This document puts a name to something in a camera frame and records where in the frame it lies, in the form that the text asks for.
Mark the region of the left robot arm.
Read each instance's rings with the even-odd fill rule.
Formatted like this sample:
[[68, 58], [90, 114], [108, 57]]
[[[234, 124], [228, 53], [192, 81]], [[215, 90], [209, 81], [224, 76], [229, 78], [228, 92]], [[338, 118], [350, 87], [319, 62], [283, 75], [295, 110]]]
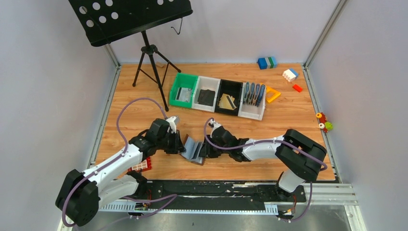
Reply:
[[149, 129], [127, 141], [125, 147], [102, 163], [82, 172], [73, 169], [65, 177], [55, 205], [63, 217], [84, 226], [105, 205], [132, 195], [141, 199], [147, 194], [146, 178], [133, 170], [121, 177], [132, 166], [139, 164], [156, 151], [180, 154], [185, 151], [177, 130], [179, 117], [156, 119]]

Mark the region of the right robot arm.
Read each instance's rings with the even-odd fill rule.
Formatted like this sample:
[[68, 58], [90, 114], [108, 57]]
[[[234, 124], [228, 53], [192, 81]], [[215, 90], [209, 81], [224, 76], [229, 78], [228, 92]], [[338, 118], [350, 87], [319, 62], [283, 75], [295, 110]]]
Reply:
[[211, 134], [205, 135], [206, 157], [217, 158], [228, 154], [237, 162], [278, 158], [287, 167], [281, 173], [275, 187], [275, 195], [281, 201], [293, 196], [302, 183], [315, 181], [328, 166], [324, 163], [327, 150], [317, 142], [295, 129], [264, 140], [238, 139], [223, 126], [212, 126]]

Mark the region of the brown leather card holder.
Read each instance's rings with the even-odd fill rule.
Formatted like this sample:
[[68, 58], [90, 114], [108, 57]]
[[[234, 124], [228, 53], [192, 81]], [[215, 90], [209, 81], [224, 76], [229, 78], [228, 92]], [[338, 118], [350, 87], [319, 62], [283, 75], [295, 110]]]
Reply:
[[204, 164], [204, 157], [199, 156], [202, 147], [203, 142], [195, 141], [192, 137], [186, 135], [184, 142], [185, 151], [180, 155], [188, 162], [202, 166]]

